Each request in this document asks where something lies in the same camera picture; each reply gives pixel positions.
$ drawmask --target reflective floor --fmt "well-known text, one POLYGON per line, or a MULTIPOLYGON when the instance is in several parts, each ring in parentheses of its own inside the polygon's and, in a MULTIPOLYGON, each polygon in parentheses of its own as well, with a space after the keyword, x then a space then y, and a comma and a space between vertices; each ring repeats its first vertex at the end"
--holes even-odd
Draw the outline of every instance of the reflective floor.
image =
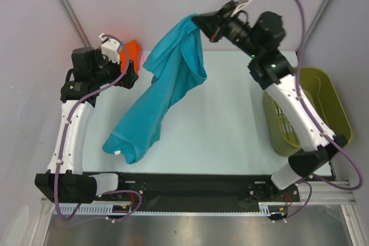
POLYGON ((133 216, 112 224, 54 215, 44 246, 352 245, 340 206, 311 206, 287 224, 265 217, 133 216))

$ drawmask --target plastic laundry basket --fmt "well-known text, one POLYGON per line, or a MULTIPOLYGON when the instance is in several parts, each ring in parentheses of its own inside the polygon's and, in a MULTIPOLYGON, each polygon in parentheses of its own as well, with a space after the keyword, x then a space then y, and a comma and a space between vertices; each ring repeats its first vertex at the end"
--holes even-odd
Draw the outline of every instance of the plastic laundry basket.
MULTIPOLYGON (((300 83, 322 120, 350 143, 352 129, 328 75, 315 67, 303 67, 300 83)), ((273 149, 285 157, 294 154, 301 148, 299 138, 282 109, 266 92, 263 107, 273 149)))

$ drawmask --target olive green bin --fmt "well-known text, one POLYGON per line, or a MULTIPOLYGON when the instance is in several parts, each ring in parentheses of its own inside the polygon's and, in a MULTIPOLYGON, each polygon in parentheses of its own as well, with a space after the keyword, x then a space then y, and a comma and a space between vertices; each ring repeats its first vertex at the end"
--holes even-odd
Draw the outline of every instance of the olive green bin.
MULTIPOLYGON (((350 143, 352 129, 329 76, 318 68, 303 67, 300 84, 323 121, 350 143)), ((284 157, 294 154, 301 148, 299 138, 281 108, 266 92, 263 107, 273 149, 284 157)))

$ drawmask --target gray floor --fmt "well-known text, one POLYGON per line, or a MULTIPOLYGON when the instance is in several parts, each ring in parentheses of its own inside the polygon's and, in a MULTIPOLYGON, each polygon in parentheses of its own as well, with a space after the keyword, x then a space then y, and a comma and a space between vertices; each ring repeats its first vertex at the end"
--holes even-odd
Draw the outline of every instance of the gray floor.
POLYGON ((352 245, 340 206, 310 206, 287 224, 265 217, 133 216, 116 224, 85 221, 65 225, 53 217, 44 246, 340 246, 352 245))

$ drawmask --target teal cloth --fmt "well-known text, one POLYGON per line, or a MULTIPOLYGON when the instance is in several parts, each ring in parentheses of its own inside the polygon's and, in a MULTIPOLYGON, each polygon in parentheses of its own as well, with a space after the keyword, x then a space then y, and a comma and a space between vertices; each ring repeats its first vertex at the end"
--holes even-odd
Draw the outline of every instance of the teal cloth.
POLYGON ((160 139, 161 122, 169 108, 206 80, 200 30, 185 17, 155 46, 144 64, 154 74, 151 86, 130 107, 103 146, 121 151, 128 164, 146 154, 160 139))

